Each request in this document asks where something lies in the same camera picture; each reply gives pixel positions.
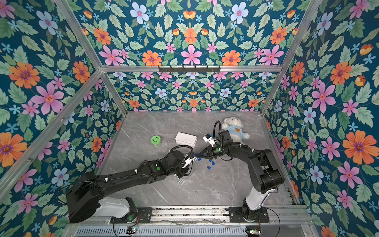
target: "floral wallpaper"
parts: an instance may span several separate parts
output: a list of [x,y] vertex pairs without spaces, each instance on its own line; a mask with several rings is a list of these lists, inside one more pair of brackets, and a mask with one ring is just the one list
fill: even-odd
[[1,0],[0,38],[1,177],[93,67],[50,1]]
[[99,80],[3,200],[0,236],[61,236],[69,220],[65,193],[102,165],[121,119]]
[[321,6],[266,114],[323,237],[379,236],[378,7]]
[[115,72],[109,76],[131,111],[254,111],[263,107],[276,73]]
[[[104,65],[281,64],[309,0],[96,0],[75,12]],[[297,54],[302,56],[302,49]]]

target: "green container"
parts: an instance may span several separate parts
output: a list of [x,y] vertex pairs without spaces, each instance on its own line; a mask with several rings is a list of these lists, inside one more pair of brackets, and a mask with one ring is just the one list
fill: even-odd
[[150,139],[151,143],[155,146],[155,147],[159,147],[161,145],[161,137],[160,136],[153,136],[151,139]]

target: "green lid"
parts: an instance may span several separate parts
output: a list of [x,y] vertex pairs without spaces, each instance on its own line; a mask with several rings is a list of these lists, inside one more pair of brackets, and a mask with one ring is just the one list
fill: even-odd
[[153,145],[158,145],[158,144],[161,142],[161,137],[155,135],[155,136],[153,136],[153,137],[151,138],[150,141],[151,141],[151,143],[152,143]]

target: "white teddy bear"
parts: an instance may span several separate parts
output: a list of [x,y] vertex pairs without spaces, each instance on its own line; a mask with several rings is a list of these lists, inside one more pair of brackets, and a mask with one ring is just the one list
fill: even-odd
[[242,132],[243,123],[236,117],[230,117],[224,119],[224,123],[221,125],[222,129],[228,130],[230,137],[234,142],[242,142],[242,139],[249,139],[250,135],[246,132]]

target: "gray marble surface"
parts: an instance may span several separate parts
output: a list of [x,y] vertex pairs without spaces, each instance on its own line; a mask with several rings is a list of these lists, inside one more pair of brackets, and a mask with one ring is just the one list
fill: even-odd
[[[121,133],[102,171],[112,174],[136,168],[143,160],[164,157],[176,146],[175,136],[184,132],[197,136],[195,153],[208,146],[202,137],[213,133],[217,120],[237,117],[244,123],[243,131],[251,135],[243,142],[254,149],[269,148],[261,127],[260,115],[251,112],[200,112],[200,113],[129,113],[121,127]],[[159,135],[160,147],[154,147],[150,138]],[[252,184],[246,163],[231,161],[197,161],[199,169],[183,184],[174,176],[163,181],[124,189],[111,195],[114,198],[133,198],[137,206],[160,205],[241,205],[250,193]],[[283,187],[272,194],[266,203],[288,204],[289,192]]]

